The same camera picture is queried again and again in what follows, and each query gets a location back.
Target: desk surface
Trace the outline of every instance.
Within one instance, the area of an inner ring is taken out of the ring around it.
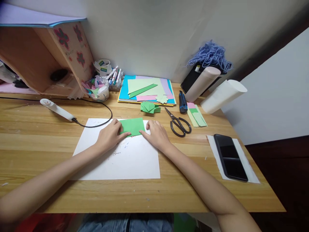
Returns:
[[[180,85],[173,84],[178,96]],[[40,99],[38,95],[0,94],[0,96]],[[114,118],[158,120],[167,130],[171,142],[202,168],[224,184],[249,212],[283,212],[284,207],[253,161],[242,148],[261,184],[223,180],[206,135],[223,134],[238,138],[237,133],[219,110],[205,114],[208,127],[194,128],[185,138],[170,129],[170,117],[164,108],[153,117],[140,111],[139,104],[118,103],[112,93],[106,104]],[[55,102],[86,124],[88,118],[109,118],[103,106],[83,101]],[[169,107],[176,117],[178,105]],[[13,190],[52,166],[70,158],[83,127],[56,116],[39,102],[0,99],[0,196]],[[39,211],[49,213],[95,212],[208,212],[207,207],[181,172],[159,152],[161,179],[68,181]]]

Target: scissors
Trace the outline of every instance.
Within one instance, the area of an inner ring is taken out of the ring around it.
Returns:
[[[165,110],[167,111],[167,113],[170,115],[170,117],[172,118],[171,120],[171,129],[174,132],[175,135],[177,135],[178,137],[185,137],[186,134],[190,134],[192,132],[192,128],[190,126],[190,124],[183,118],[176,118],[174,115],[171,114],[171,112],[165,107]],[[186,123],[189,126],[189,131],[187,131],[183,125],[180,123],[180,120],[183,121],[184,123]],[[173,128],[173,123],[183,132],[183,134],[178,134],[174,128]]]

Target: phone screen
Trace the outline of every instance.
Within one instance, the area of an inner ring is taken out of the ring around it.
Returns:
[[[248,181],[232,138],[218,134],[215,134],[214,138],[225,175],[231,179]]]

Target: scissors blade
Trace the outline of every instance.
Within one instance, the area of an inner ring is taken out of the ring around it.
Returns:
[[[173,119],[174,115],[172,115],[172,113],[166,107],[164,107],[164,108],[167,111],[167,113],[170,115],[170,117]]]

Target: forearm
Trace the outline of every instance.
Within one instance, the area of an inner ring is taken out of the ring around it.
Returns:
[[[6,194],[0,199],[0,223],[13,223],[35,212],[98,152],[94,146],[89,147]]]
[[[163,152],[185,175],[213,213],[234,214],[245,210],[228,189],[174,145],[168,146]]]

